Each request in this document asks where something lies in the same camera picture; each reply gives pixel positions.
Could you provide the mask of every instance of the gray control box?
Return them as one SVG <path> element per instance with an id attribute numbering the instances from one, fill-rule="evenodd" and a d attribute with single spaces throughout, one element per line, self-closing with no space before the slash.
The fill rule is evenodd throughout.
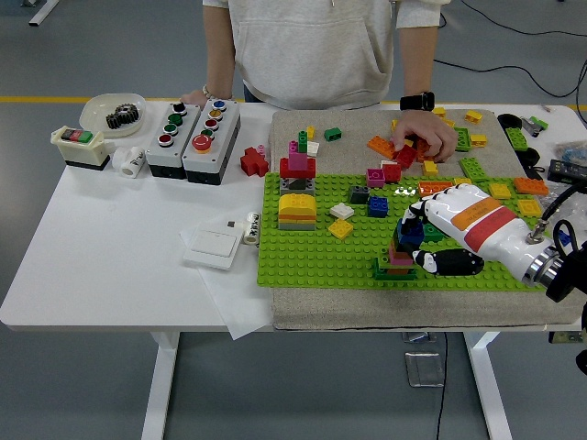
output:
<path id="1" fill-rule="evenodd" d="M 183 169 L 182 155 L 185 147 L 192 139 L 192 133 L 200 118 L 201 112 L 199 106 L 185 104 L 184 108 L 187 113 L 182 115 L 182 124 L 179 126 L 176 125 L 177 134 L 170 134 L 167 137 L 172 139 L 173 143 L 170 146 L 164 147 L 160 145 L 160 138 L 166 135 L 164 128 L 170 125 L 170 116 L 179 115 L 174 108 L 177 105 L 170 104 L 169 110 L 160 122 L 157 134 L 151 140 L 145 151 L 150 171 L 155 177 L 166 177 L 169 179 L 185 179 L 186 177 L 185 170 Z"/>
<path id="2" fill-rule="evenodd" d="M 218 109 L 221 108 L 224 110 L 220 111 L 219 119 Z M 216 120 L 214 140 L 207 152 L 198 152 L 192 145 L 188 145 L 183 153 L 183 167 L 189 182 L 219 185 L 240 130 L 240 109 L 236 101 L 216 99 L 206 103 L 202 114 L 195 125 L 193 137 L 208 129 L 208 121 Z"/>

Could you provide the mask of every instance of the hoodie pocket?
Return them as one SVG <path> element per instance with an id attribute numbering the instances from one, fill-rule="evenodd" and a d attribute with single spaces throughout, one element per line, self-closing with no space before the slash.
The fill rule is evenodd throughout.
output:
<path id="1" fill-rule="evenodd" d="M 392 56 L 372 46 L 362 18 L 320 25 L 243 22 L 236 44 L 245 81 L 292 102 L 379 92 L 388 85 L 384 70 Z"/>

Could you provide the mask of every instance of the gray felt mat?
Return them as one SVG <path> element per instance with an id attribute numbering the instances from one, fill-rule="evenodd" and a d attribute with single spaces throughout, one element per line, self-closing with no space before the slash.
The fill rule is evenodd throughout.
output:
<path id="1" fill-rule="evenodd" d="M 476 110 L 482 121 L 464 120 L 467 110 L 447 110 L 447 119 L 471 134 L 484 134 L 484 148 L 457 152 L 438 164 L 440 175 L 463 176 L 459 159 L 475 157 L 491 177 L 525 176 L 495 115 Z M 271 124 L 271 170 L 287 157 L 289 141 L 300 130 L 316 128 L 320 142 L 316 169 L 321 174 L 364 174 L 378 168 L 380 154 L 366 147 L 375 135 L 390 138 L 394 110 L 281 111 Z M 326 142 L 324 132 L 338 127 L 342 138 Z M 415 164 L 404 175 L 422 175 Z M 374 291 L 331 289 L 272 289 L 273 325 L 282 330 L 335 330 L 398 327 L 507 327 L 571 324 L 581 314 L 584 295 L 574 291 L 559 304 L 541 291 Z"/>

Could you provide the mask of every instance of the gray floor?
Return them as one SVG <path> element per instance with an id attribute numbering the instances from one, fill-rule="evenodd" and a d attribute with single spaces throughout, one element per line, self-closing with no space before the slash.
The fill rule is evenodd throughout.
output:
<path id="1" fill-rule="evenodd" d="M 0 97 L 132 92 L 176 97 L 205 80 L 197 1 L 61 0 L 40 27 L 19 0 L 0 2 Z M 586 32 L 581 0 L 470 0 L 529 32 Z M 437 58 L 487 69 L 518 64 L 556 94 L 574 88 L 585 38 L 522 36 L 462 2 L 444 9 Z M 389 100 L 402 95 L 401 73 Z M 436 65 L 442 102 L 574 104 L 521 71 Z M 237 76 L 234 93 L 242 96 Z M 0 104 L 0 301 L 64 168 L 49 133 L 76 126 L 81 104 Z M 444 353 L 444 342 L 431 347 Z M 397 334 L 183 335 L 166 438 L 435 438 L 440 390 L 408 386 Z M 587 378 L 577 345 L 501 334 L 490 346 L 514 439 L 583 438 Z M 0 436 L 139 438 L 156 346 L 144 334 L 14 333 L 0 326 Z M 487 438 L 462 335 L 449 335 L 440 438 Z"/>

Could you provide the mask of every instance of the human hand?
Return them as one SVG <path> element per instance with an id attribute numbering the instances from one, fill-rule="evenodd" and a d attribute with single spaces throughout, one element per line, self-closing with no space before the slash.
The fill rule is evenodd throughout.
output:
<path id="1" fill-rule="evenodd" d="M 424 110 L 404 110 L 393 131 L 394 145 L 403 146 L 405 138 L 417 135 L 430 145 L 428 157 L 444 162 L 455 152 L 459 135 L 442 119 Z"/>
<path id="2" fill-rule="evenodd" d="M 200 89 L 196 89 L 191 93 L 183 94 L 180 98 L 184 104 L 198 105 L 201 109 L 204 108 L 205 103 L 208 102 L 208 98 L 205 97 L 204 92 Z"/>

